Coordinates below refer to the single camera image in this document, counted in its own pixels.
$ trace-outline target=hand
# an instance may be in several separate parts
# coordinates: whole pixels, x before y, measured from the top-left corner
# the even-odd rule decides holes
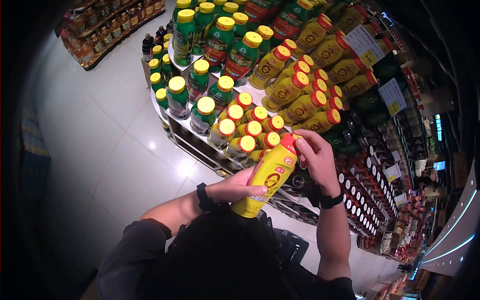
[[[253,168],[239,171],[228,179],[207,185],[205,191],[208,197],[215,202],[236,202],[243,197],[265,194],[267,187],[264,185],[247,186]]]
[[[310,176],[325,195],[339,196],[340,184],[336,177],[332,146],[316,132],[298,129],[294,133],[303,136],[295,141],[301,165],[308,166]]]

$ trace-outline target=person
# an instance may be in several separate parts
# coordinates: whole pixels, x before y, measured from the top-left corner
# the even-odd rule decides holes
[[[103,299],[355,299],[348,264],[350,234],[330,144],[296,130],[301,165],[321,188],[317,274],[282,261],[257,218],[244,218],[229,202],[261,195],[249,186],[252,168],[162,203],[128,225],[97,274]],[[204,212],[205,197],[218,208]],[[176,236],[165,253],[166,240]]]

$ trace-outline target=floor tile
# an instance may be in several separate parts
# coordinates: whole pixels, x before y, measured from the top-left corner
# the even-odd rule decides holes
[[[125,226],[117,221],[97,199],[93,199],[84,230],[85,255],[95,267],[122,239]]]
[[[214,184],[223,180],[223,178],[218,176],[212,169],[208,168],[199,161],[197,161],[193,166],[192,172],[190,175],[188,175],[188,179],[196,184],[205,182],[206,185]]]
[[[196,190],[197,190],[197,184],[191,181],[190,179],[186,178],[183,184],[181,185],[179,192],[175,197],[178,198],[180,196],[186,195]]]
[[[144,71],[137,53],[123,47],[115,53],[116,66],[110,69],[104,85],[92,94],[92,99],[124,130],[128,128],[135,116],[150,100],[150,90],[145,83]]]
[[[102,171],[123,134],[122,128],[94,102],[72,118],[71,136],[66,141],[62,157],[70,163],[89,192],[95,191]]]
[[[168,139],[152,101],[147,101],[127,133],[177,172],[184,176],[191,173],[197,160]]]
[[[174,199],[185,177],[148,152],[127,133],[100,178],[94,197],[123,225]]]

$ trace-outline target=led light strip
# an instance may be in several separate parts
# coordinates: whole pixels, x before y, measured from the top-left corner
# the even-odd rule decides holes
[[[452,229],[455,227],[455,225],[460,221],[460,219],[462,218],[463,214],[467,211],[468,207],[470,206],[470,203],[472,202],[473,200],[473,197],[475,197],[475,194],[477,193],[477,190],[474,190],[473,191],[473,195],[472,197],[470,198],[470,201],[468,202],[467,206],[465,206],[465,209],[463,210],[462,214],[457,218],[457,220],[455,221],[455,223],[453,224],[453,226],[450,228],[449,231],[447,231],[447,234],[444,235],[444,237],[438,241],[438,243],[435,244],[435,246],[433,248],[431,248],[430,250],[428,250],[428,252],[425,254],[425,256],[427,256],[430,252],[432,252],[433,249],[435,249],[438,245],[440,245],[440,243],[444,240],[444,238],[447,237],[447,235],[452,231]]]
[[[430,260],[427,260],[426,262],[423,262],[422,264],[426,264],[426,263],[428,263],[428,262],[431,262],[431,261],[433,261],[433,260],[436,260],[437,258],[440,258],[440,257],[443,257],[443,256],[445,256],[445,255],[448,255],[448,254],[452,253],[453,251],[455,251],[455,250],[463,247],[465,244],[467,244],[469,241],[471,241],[474,237],[475,237],[475,234],[472,235],[468,240],[466,240],[465,242],[463,242],[460,246],[457,246],[457,247],[455,247],[454,249],[450,250],[449,252],[444,253],[444,254],[442,254],[442,255],[440,255],[440,256],[438,256],[438,257],[435,257],[435,258],[432,258],[432,259],[430,259]]]

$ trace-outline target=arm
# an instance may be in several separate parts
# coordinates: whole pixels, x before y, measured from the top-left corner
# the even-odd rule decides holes
[[[253,168],[237,172],[232,177],[207,185],[205,191],[215,202],[235,202],[245,196],[257,196],[266,192],[265,186],[246,186]],[[170,229],[172,236],[177,235],[181,225],[197,218],[203,211],[198,206],[200,200],[197,191],[167,201],[148,210],[141,219],[155,219]]]
[[[313,131],[295,130],[295,134],[303,136],[295,143],[302,165],[308,165],[310,176],[320,185],[324,195],[339,196],[341,190],[331,145]],[[319,277],[325,280],[351,277],[348,264],[350,232],[343,203],[320,210],[317,246],[321,256],[317,273]]]

